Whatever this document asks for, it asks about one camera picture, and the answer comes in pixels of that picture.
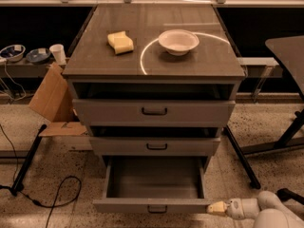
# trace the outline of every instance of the wire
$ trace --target wire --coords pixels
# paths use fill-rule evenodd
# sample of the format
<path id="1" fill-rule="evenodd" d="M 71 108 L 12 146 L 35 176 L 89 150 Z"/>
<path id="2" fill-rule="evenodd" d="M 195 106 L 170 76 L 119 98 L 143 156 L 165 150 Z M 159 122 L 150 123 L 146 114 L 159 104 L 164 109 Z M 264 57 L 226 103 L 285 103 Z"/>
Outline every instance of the wire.
<path id="1" fill-rule="evenodd" d="M 3 90 L 0 90 L 0 93 L 6 94 L 7 96 L 9 96 L 9 98 L 10 98 L 11 100 L 14 100 L 14 98 L 11 97 L 7 92 L 5 92 L 5 91 L 3 91 Z"/>
<path id="2" fill-rule="evenodd" d="M 10 187 L 10 186 L 3 186 L 3 185 L 0 185 L 0 189 L 8 189 L 8 190 L 11 190 L 11 187 Z"/>
<path id="3" fill-rule="evenodd" d="M 8 135 L 6 134 L 6 132 L 4 131 L 2 125 L 0 124 L 0 128 L 1 128 L 1 131 L 3 133 L 3 135 L 6 137 L 6 139 L 9 141 L 11 147 L 12 147 L 12 150 L 13 150 L 13 153 L 15 155 L 15 158 L 16 158 L 16 169 L 15 169 L 15 172 L 13 174 L 13 177 L 12 177 L 12 182 L 15 182 L 15 177 L 16 177 L 16 174 L 17 174 L 17 171 L 18 171 L 18 167 L 19 167 L 19 159 L 18 159 L 18 156 L 17 156 L 17 153 L 16 153 L 16 150 L 15 150 L 15 147 L 12 143 L 12 141 L 9 139 Z"/>
<path id="4" fill-rule="evenodd" d="M 62 204 L 55 205 L 56 201 L 58 199 L 59 192 L 60 192 L 60 189 L 61 189 L 62 185 L 65 183 L 66 180 L 69 180 L 69 179 L 75 179 L 78 182 L 78 186 L 79 187 L 78 187 L 78 190 L 77 190 L 77 193 L 76 193 L 75 197 L 73 199 L 71 199 L 70 201 L 67 201 L 67 202 L 62 203 Z M 54 202 L 52 203 L 52 205 L 44 205 L 40 201 L 38 201 L 36 199 L 32 199 L 29 195 L 27 195 L 27 194 L 25 194 L 25 193 L 23 193 L 21 191 L 18 191 L 18 192 L 21 193 L 22 195 L 24 195 L 27 199 L 31 200 L 32 203 L 35 204 L 36 206 L 43 207 L 43 208 L 49 208 L 50 209 L 50 212 L 49 212 L 48 217 L 47 217 L 47 224 L 46 224 L 46 228 L 47 228 L 48 227 L 48 223 L 49 223 L 49 219 L 50 219 L 51 214 L 53 212 L 53 209 L 54 208 L 59 208 L 59 207 L 66 206 L 66 205 L 72 203 L 73 201 L 75 201 L 79 197 L 81 189 L 82 189 L 82 181 L 79 178 L 77 178 L 75 176 L 67 176 L 67 177 L 65 177 L 61 181 L 60 185 L 58 186 L 58 189 L 57 189 L 57 192 L 56 192 L 56 197 L 55 197 Z"/>
<path id="5" fill-rule="evenodd" d="M 25 99 L 25 98 L 27 97 L 27 92 L 24 90 L 24 88 L 23 88 L 20 84 L 16 83 L 16 82 L 11 78 L 11 76 L 9 75 L 9 73 L 8 73 L 8 71 L 7 71 L 7 63 L 8 63 L 8 61 L 6 61 L 6 62 L 4 63 L 4 70 L 5 70 L 6 74 L 8 75 L 8 77 L 11 79 L 11 81 L 12 81 L 14 84 L 16 84 L 17 86 L 20 86 L 20 87 L 21 87 L 21 89 L 22 89 L 22 91 L 23 91 L 23 93 L 24 93 L 24 96 L 22 96 L 22 97 L 20 97 L 20 98 L 17 98 L 17 99 L 13 99 L 13 100 L 16 102 L 16 101 L 20 101 L 20 100 L 22 100 L 22 99 Z"/>

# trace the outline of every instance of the countertop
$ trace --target countertop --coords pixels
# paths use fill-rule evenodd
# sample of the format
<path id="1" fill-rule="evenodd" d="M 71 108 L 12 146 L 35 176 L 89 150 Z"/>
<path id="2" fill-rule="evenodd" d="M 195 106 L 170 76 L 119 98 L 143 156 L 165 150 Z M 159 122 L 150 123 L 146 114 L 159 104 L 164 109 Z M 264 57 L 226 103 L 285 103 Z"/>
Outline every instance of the countertop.
<path id="1" fill-rule="evenodd" d="M 157 38 L 165 30 L 186 29 L 199 46 L 170 55 Z M 134 51 L 115 55 L 107 34 L 125 30 Z M 65 76 L 200 76 L 243 78 L 244 72 L 211 5 L 99 5 L 64 71 Z"/>

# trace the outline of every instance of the sponge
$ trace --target sponge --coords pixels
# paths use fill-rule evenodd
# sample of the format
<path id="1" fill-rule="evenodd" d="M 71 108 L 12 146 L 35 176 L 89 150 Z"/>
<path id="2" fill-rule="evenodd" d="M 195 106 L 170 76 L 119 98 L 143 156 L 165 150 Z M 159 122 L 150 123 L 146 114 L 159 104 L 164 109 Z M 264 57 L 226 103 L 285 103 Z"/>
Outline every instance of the sponge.
<path id="1" fill-rule="evenodd" d="M 115 54 L 121 54 L 134 49 L 133 41 L 125 35 L 125 31 L 108 34 L 107 41 L 114 48 Z"/>

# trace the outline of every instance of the power cord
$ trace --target power cord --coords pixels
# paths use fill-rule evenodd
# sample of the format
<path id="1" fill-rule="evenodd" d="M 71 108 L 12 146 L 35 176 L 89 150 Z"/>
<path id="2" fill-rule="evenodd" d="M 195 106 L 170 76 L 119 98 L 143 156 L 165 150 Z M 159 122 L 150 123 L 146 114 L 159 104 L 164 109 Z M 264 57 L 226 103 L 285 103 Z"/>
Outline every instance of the power cord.
<path id="1" fill-rule="evenodd" d="M 14 172 L 14 175 L 13 175 L 13 178 L 12 178 L 12 181 L 15 182 L 15 176 L 16 176 L 16 173 L 17 173 L 17 170 L 18 170 L 18 165 L 19 165 L 18 156 L 17 156 L 17 154 L 16 154 L 16 150 L 15 150 L 15 147 L 14 147 L 12 141 L 9 139 L 9 137 L 8 137 L 7 134 L 5 133 L 5 131 L 4 131 L 4 129 L 3 129 L 3 127 L 2 127 L 1 124 L 0 124 L 0 129 L 1 129 L 2 133 L 3 133 L 3 135 L 4 135 L 4 136 L 6 137 L 6 139 L 9 141 L 9 143 L 10 143 L 12 149 L 13 149 L 15 158 L 16 158 L 16 160 L 17 160 L 16 169 L 15 169 L 15 172 Z M 71 199 L 70 201 L 67 201 L 67 202 L 62 203 L 62 204 L 57 204 L 57 205 L 55 205 L 55 204 L 56 204 L 56 201 L 57 201 L 57 199 L 58 199 L 58 196 L 59 196 L 60 189 L 62 188 L 62 185 L 65 183 L 66 180 L 72 180 L 72 179 L 75 179 L 75 180 L 78 182 L 78 190 L 77 190 L 77 192 L 76 192 L 75 197 L 74 197 L 73 199 Z M 1 190 L 1 189 L 9 190 L 9 191 L 12 193 L 12 188 L 11 188 L 10 186 L 0 185 L 0 190 Z M 56 192 L 56 197 L 55 197 L 54 202 L 52 203 L 52 205 L 44 205 L 44 204 L 41 203 L 41 201 L 36 200 L 36 199 L 32 199 L 28 194 L 25 194 L 25 193 L 23 193 L 23 192 L 21 192 L 21 191 L 18 191 L 18 192 L 21 193 L 23 196 L 25 196 L 27 199 L 31 200 L 32 203 L 35 204 L 36 206 L 43 207 L 43 208 L 50 208 L 50 212 L 49 212 L 49 214 L 48 214 L 48 217 L 47 217 L 47 224 L 46 224 L 46 228 L 48 228 L 49 219 L 50 219 L 50 216 L 51 216 L 51 214 L 52 214 L 52 212 L 53 212 L 53 209 L 54 209 L 54 208 L 59 208 L 59 207 L 66 206 L 66 205 L 72 203 L 73 201 L 75 201 L 75 200 L 79 197 L 81 190 L 82 190 L 82 181 L 81 181 L 79 178 L 75 177 L 75 176 L 67 176 L 67 177 L 65 177 L 65 178 L 61 181 L 61 183 L 59 184 L 59 186 L 58 186 L 58 188 L 57 188 L 57 192 Z"/>
<path id="2" fill-rule="evenodd" d="M 17 98 L 17 99 L 13 98 L 12 100 L 14 100 L 14 101 L 16 102 L 16 101 L 20 101 L 20 100 L 22 100 L 22 99 L 25 99 L 25 98 L 27 97 L 27 92 L 24 90 L 24 88 L 23 88 L 20 84 L 16 83 L 16 82 L 11 78 L 11 76 L 9 75 L 8 70 L 7 70 L 7 63 L 8 63 L 8 60 L 7 60 L 7 59 L 5 59 L 5 58 L 0 58 L 0 64 L 4 64 L 4 71 L 6 72 L 6 74 L 7 74 L 8 77 L 10 78 L 10 80 L 11 80 L 14 84 L 16 84 L 17 86 L 20 86 L 21 89 L 22 89 L 22 91 L 23 91 L 23 93 L 24 93 L 24 95 L 23 95 L 22 97 Z"/>
<path id="3" fill-rule="evenodd" d="M 75 179 L 78 182 L 78 190 L 76 192 L 75 197 L 73 199 L 71 199 L 70 201 L 67 201 L 67 202 L 62 203 L 62 204 L 55 205 L 56 201 L 58 199 L 59 192 L 60 192 L 60 189 L 61 189 L 62 185 L 65 183 L 66 180 L 69 180 L 69 179 Z M 27 195 L 27 194 L 25 194 L 25 193 L 23 193 L 21 191 L 18 191 L 18 192 L 21 193 L 22 195 L 24 195 L 27 199 L 31 200 L 32 203 L 35 204 L 36 206 L 43 207 L 43 208 L 49 208 L 50 209 L 50 212 L 49 212 L 48 217 L 47 217 L 47 224 L 46 224 L 46 228 L 47 228 L 50 216 L 51 216 L 54 208 L 63 207 L 63 206 L 66 206 L 66 205 L 72 203 L 73 201 L 75 201 L 79 197 L 81 190 L 82 190 L 82 181 L 79 178 L 75 177 L 75 176 L 67 176 L 67 177 L 65 177 L 61 181 L 60 185 L 58 186 L 58 189 L 57 189 L 57 192 L 56 192 L 56 197 L 55 197 L 54 202 L 52 203 L 52 205 L 44 205 L 39 200 L 32 199 L 29 195 Z"/>

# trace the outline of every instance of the cardboard box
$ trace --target cardboard box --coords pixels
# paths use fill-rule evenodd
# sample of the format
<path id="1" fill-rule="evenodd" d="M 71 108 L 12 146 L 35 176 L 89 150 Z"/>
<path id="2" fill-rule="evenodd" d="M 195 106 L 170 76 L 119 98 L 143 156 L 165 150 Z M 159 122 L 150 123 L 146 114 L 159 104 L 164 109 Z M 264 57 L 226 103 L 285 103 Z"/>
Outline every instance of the cardboard box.
<path id="1" fill-rule="evenodd" d="M 86 127 L 73 111 L 72 97 L 63 69 L 53 63 L 29 103 L 29 108 L 51 121 L 40 136 L 86 136 Z"/>

